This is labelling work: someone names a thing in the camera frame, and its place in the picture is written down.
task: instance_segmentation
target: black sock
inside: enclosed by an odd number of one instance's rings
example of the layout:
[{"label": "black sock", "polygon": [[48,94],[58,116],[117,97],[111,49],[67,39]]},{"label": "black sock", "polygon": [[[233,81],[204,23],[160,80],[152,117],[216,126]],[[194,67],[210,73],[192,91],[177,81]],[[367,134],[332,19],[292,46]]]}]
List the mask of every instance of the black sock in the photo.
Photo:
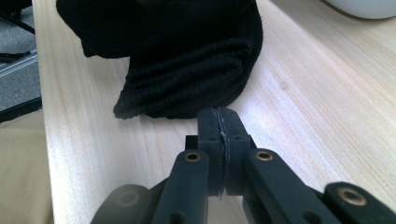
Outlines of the black sock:
[{"label": "black sock", "polygon": [[156,8],[58,0],[57,8],[87,57],[131,56],[117,118],[190,118],[226,106],[244,89],[262,47],[252,0],[176,0]]}]

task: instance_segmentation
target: floor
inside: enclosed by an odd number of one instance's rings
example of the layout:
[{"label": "floor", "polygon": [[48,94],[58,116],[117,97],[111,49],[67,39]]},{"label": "floor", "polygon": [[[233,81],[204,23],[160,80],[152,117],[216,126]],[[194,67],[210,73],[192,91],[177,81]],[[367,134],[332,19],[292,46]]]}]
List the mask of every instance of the floor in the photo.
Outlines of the floor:
[{"label": "floor", "polygon": [[[34,26],[32,7],[22,11],[21,20]],[[21,53],[35,48],[34,35],[0,20],[0,52]],[[0,77],[0,111],[40,96],[37,63]]]}]

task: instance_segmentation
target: wooden table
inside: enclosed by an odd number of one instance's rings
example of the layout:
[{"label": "wooden table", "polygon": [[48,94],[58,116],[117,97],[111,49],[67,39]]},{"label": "wooden table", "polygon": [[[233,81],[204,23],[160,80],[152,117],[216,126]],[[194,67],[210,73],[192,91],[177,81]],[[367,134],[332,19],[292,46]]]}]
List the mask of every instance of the wooden table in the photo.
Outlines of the wooden table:
[{"label": "wooden table", "polygon": [[[314,189],[357,184],[396,210],[396,18],[349,17],[321,1],[260,0],[262,54],[230,105],[259,147]],[[56,223],[89,223],[115,188],[166,178],[196,119],[115,119],[128,60],[87,59],[34,1]],[[240,198],[210,199],[209,223],[246,223]]]}]

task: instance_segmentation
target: screw hole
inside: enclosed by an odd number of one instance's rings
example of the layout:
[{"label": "screw hole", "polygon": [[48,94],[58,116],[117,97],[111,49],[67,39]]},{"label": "screw hole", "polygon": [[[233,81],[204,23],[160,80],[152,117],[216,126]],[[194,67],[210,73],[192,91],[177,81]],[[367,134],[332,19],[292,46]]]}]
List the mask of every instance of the screw hole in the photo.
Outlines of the screw hole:
[{"label": "screw hole", "polygon": [[271,153],[269,153],[269,152],[261,151],[261,152],[258,152],[256,154],[256,158],[261,160],[261,161],[271,161],[272,158],[273,158],[273,155]]},{"label": "screw hole", "polygon": [[200,159],[201,159],[201,155],[198,153],[188,153],[185,156],[185,160],[189,162],[196,162],[199,161]]},{"label": "screw hole", "polygon": [[317,214],[312,213],[312,212],[303,213],[303,218],[309,224],[321,224],[322,223],[322,220],[320,219],[320,217]]},{"label": "screw hole", "polygon": [[118,204],[122,207],[129,207],[139,201],[139,195],[135,192],[125,192],[118,198]]},{"label": "screw hole", "polygon": [[347,203],[357,206],[364,206],[367,204],[366,198],[354,189],[340,188],[339,190],[337,190],[337,192],[341,199],[343,199]]},{"label": "screw hole", "polygon": [[186,217],[181,213],[174,213],[169,217],[170,224],[183,224],[186,221]]}]

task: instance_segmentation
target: white object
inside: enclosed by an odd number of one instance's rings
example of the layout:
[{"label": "white object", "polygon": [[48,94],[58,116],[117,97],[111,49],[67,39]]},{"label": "white object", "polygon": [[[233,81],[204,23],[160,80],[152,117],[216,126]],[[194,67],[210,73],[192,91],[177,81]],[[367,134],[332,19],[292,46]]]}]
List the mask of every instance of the white object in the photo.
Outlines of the white object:
[{"label": "white object", "polygon": [[353,16],[384,19],[396,16],[396,0],[327,0]]}]

